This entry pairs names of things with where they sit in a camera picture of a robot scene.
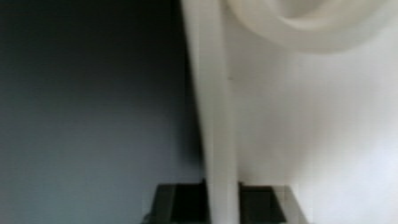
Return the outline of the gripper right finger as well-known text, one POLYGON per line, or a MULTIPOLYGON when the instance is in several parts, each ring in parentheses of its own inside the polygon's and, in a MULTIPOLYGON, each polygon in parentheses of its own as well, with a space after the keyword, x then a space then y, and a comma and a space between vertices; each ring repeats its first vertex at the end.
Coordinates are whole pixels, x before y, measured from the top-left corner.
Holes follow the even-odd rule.
POLYGON ((287 186, 239 186, 239 224, 309 224, 287 186))

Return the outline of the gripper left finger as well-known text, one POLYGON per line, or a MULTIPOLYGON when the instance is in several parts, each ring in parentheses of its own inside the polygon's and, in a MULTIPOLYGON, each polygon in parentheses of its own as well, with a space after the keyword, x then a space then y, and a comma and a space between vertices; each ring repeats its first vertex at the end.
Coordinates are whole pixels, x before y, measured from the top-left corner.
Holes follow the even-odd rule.
POLYGON ((209 224, 205 182, 159 184, 140 224, 209 224))

